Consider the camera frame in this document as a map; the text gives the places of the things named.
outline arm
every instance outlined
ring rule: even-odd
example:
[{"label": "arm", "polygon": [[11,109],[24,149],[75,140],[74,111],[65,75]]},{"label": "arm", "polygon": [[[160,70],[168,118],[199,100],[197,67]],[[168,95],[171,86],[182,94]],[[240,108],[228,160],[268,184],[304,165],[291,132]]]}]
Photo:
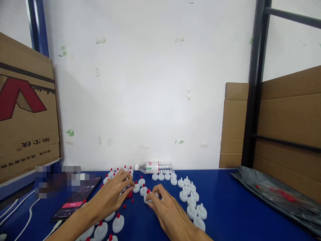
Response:
[{"label": "arm", "polygon": [[[119,197],[121,191],[128,185],[131,185],[131,187],[127,188]],[[129,172],[121,169],[113,179],[106,182],[85,206],[74,212],[47,241],[75,241],[96,222],[118,210],[133,189],[132,176]]]},{"label": "arm", "polygon": [[196,227],[187,216],[185,211],[163,187],[159,184],[153,192],[146,196],[146,200],[152,200],[148,206],[156,213],[160,225],[172,241],[212,241],[201,229]]}]

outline white cable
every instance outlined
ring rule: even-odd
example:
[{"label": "white cable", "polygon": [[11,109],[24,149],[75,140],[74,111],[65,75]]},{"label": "white cable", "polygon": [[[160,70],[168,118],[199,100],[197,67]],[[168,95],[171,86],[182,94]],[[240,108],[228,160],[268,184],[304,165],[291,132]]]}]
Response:
[{"label": "white cable", "polygon": [[0,223],[0,227],[1,227],[1,225],[11,216],[11,214],[13,214],[13,213],[18,209],[18,207],[20,207],[20,205],[21,205],[31,194],[33,194],[33,193],[34,193],[34,190],[33,190],[31,193],[29,193],[29,195],[26,196],[26,197],[18,204],[18,206],[16,206],[16,208],[15,208],[14,210],[12,210],[12,212],[9,213],[8,216],[6,216],[6,218],[5,218],[4,220],[2,220],[2,222]]},{"label": "white cable", "polygon": [[49,238],[49,236],[59,227],[59,225],[62,223],[62,220],[59,220],[56,225],[53,227],[53,229],[51,230],[51,232],[48,234],[47,237],[44,238],[43,241],[45,241],[47,238]]},{"label": "white cable", "polygon": [[9,207],[8,210],[7,210],[4,214],[2,214],[2,215],[0,216],[0,218],[2,218],[4,215],[6,215],[6,213],[10,211],[10,209],[17,203],[18,200],[19,200],[19,199],[16,199],[16,200],[14,201],[14,203],[11,205],[11,207]]},{"label": "white cable", "polygon": [[36,204],[36,202],[38,202],[40,200],[40,198],[39,199],[37,199],[32,205],[31,205],[31,207],[29,208],[29,219],[28,219],[28,221],[27,221],[27,223],[26,223],[26,226],[23,228],[23,230],[20,232],[20,234],[18,235],[18,237],[14,240],[14,241],[17,241],[18,240],[18,238],[21,236],[21,234],[24,232],[24,230],[26,229],[26,227],[28,226],[28,224],[29,224],[29,222],[30,222],[30,220],[31,220],[31,217],[32,217],[32,207]]}]

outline red printed logo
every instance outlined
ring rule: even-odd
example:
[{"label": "red printed logo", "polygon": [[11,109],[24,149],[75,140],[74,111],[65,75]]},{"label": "red printed logo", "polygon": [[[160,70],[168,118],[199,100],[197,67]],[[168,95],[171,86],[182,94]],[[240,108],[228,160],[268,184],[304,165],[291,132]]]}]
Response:
[{"label": "red printed logo", "polygon": [[0,121],[12,118],[16,103],[32,113],[47,110],[28,81],[8,77],[0,92]]}]

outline bottle label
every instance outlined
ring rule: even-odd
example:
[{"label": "bottle label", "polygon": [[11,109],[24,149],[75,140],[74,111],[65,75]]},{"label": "bottle label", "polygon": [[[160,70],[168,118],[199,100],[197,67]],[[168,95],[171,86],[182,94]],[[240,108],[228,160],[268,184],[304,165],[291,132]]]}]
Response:
[{"label": "bottle label", "polygon": [[159,162],[147,162],[146,173],[159,173]]}]

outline cardboard box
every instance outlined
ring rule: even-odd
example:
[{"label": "cardboard box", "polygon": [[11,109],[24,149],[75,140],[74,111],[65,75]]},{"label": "cardboard box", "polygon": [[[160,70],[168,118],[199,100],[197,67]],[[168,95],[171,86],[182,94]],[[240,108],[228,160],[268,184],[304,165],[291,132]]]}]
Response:
[{"label": "cardboard box", "polygon": [[51,60],[0,33],[0,184],[60,158]]},{"label": "cardboard box", "polygon": [[241,165],[248,88],[248,83],[226,84],[220,168]]}]

